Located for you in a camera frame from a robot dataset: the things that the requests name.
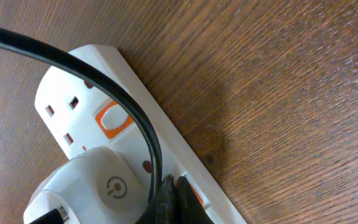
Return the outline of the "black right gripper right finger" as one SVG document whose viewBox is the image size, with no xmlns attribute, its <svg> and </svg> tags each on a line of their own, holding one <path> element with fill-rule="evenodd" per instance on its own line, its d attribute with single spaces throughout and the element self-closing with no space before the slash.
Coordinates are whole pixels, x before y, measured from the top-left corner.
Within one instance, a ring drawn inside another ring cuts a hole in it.
<svg viewBox="0 0 358 224">
<path fill-rule="evenodd" d="M 179 177 L 175 188 L 175 223 L 213 224 L 186 177 Z"/>
</svg>

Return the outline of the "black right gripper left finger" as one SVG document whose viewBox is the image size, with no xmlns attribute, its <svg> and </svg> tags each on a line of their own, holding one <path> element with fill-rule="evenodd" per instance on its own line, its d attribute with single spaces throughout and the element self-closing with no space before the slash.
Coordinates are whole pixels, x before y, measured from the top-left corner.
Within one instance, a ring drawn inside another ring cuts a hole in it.
<svg viewBox="0 0 358 224">
<path fill-rule="evenodd" d="M 166 175 L 154 203 L 135 224 L 174 224 L 175 221 L 175 186 L 174 176 Z"/>
</svg>

